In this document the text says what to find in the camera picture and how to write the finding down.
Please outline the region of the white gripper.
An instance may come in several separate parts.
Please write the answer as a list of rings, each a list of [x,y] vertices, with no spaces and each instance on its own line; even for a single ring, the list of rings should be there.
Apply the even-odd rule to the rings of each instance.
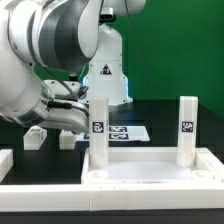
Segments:
[[[79,102],[84,98],[87,88],[78,81],[66,81],[75,94],[75,100],[69,99],[69,91],[56,80],[44,80],[49,87],[52,99],[48,103],[49,116],[39,124],[40,127],[72,131],[89,132],[89,109]]]

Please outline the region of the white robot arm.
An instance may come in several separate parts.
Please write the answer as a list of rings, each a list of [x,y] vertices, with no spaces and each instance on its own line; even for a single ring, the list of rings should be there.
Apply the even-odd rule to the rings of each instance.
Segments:
[[[34,72],[75,72],[94,57],[99,27],[146,0],[0,0],[0,118],[23,127],[38,125],[87,133],[89,110],[82,90],[55,97]]]

